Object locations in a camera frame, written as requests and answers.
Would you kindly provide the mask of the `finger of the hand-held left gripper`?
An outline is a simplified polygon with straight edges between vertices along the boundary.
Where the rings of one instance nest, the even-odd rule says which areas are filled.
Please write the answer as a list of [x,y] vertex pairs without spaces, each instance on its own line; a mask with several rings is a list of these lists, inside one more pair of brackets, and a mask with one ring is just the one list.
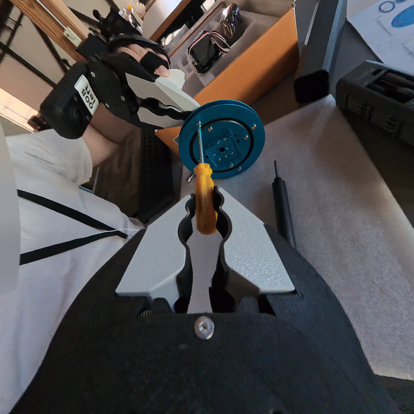
[[181,127],[191,114],[192,111],[181,111],[162,103],[141,103],[137,111],[141,122],[152,125],[156,129]]
[[164,106],[173,106],[181,112],[194,111],[200,104],[164,77],[154,81],[126,73],[127,85],[140,99],[155,99]]

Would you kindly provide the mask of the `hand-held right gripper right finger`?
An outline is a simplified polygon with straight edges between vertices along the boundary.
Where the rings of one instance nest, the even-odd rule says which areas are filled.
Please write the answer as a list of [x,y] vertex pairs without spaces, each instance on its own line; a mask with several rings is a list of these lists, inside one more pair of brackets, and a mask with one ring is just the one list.
[[245,297],[295,293],[264,222],[219,186],[213,202],[222,236],[210,286],[213,312],[232,313]]

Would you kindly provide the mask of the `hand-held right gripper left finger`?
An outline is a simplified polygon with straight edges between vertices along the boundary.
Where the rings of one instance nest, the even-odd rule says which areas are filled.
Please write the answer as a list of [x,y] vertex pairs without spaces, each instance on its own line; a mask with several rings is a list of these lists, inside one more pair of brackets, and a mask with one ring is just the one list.
[[148,225],[120,283],[117,296],[163,298],[187,313],[193,287],[188,240],[193,234],[195,195],[187,195]]

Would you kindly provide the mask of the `black electric screwdriver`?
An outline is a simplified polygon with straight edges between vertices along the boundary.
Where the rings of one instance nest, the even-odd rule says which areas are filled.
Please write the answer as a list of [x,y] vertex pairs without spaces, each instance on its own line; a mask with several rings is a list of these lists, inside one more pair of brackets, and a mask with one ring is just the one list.
[[289,199],[285,181],[279,176],[277,162],[274,160],[275,178],[272,182],[277,231],[294,249],[296,240],[293,231],[293,223]]

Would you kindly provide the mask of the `yellow handled screwdriver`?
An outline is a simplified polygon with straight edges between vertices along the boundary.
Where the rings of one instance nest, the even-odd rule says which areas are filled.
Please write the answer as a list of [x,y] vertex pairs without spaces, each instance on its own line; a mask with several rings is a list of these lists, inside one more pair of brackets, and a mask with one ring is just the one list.
[[194,168],[196,181],[195,190],[195,213],[196,227],[203,235],[212,235],[217,232],[217,213],[213,203],[214,183],[211,178],[212,169],[204,161],[204,150],[202,141],[201,122],[196,123],[198,128],[199,163]]

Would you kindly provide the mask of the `blue round metal turntable base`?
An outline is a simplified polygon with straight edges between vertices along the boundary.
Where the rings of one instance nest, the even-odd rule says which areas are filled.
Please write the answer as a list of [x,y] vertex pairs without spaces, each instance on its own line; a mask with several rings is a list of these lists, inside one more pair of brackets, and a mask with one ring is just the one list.
[[178,135],[179,156],[189,170],[199,164],[198,123],[204,162],[213,180],[243,173],[263,150],[265,129],[256,111],[235,100],[209,102],[191,113]]

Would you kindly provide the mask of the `person's left forearm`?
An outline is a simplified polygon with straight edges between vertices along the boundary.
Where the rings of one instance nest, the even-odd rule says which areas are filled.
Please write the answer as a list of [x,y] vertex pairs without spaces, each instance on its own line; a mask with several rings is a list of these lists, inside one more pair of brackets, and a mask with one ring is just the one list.
[[116,153],[129,138],[140,137],[141,129],[113,115],[104,104],[96,109],[82,139],[96,167]]

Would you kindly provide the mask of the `person's left hand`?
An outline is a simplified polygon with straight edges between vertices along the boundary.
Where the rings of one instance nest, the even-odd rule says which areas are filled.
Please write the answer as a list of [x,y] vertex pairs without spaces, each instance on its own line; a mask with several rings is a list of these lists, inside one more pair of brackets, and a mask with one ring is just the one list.
[[149,72],[164,78],[170,77],[168,59],[163,53],[137,44],[129,45],[127,52]]

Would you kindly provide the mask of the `cardboard box with white flaps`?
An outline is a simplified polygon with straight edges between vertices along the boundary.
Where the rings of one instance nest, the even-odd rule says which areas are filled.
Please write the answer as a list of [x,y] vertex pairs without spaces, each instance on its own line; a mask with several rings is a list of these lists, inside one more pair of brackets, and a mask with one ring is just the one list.
[[[201,31],[220,27],[225,6],[236,3],[241,22],[228,39],[230,51],[204,74],[197,72],[188,47]],[[232,99],[251,105],[296,69],[298,37],[292,0],[217,1],[170,54],[172,67],[184,72],[183,91],[200,105]]]

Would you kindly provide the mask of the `white foam sheet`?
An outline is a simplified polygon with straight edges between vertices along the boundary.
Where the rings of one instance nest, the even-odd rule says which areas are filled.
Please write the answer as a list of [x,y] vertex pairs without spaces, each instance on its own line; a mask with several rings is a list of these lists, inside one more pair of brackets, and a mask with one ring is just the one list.
[[275,228],[274,160],[298,251],[345,309],[374,373],[413,380],[413,227],[332,96],[265,126],[251,168],[215,184]]

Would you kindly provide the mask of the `dark bit case sleeve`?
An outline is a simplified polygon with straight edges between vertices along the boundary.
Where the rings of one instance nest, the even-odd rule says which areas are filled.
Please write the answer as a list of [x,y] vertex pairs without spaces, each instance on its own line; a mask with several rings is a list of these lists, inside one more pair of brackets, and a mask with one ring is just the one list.
[[346,0],[321,0],[315,4],[293,81],[299,104],[329,95],[346,14]]

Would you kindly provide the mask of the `black screwdriver bit case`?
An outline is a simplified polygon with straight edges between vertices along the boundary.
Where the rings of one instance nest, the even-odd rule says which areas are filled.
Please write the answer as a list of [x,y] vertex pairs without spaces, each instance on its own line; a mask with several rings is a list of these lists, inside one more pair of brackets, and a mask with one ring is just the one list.
[[414,145],[414,76],[384,63],[366,60],[341,77],[335,87],[336,105]]

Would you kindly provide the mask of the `printed instruction sheet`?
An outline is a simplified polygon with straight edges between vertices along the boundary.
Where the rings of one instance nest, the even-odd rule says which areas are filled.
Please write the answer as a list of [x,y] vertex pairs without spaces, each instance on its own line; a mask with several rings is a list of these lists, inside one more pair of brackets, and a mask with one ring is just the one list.
[[413,72],[414,2],[348,1],[348,22],[385,64]]

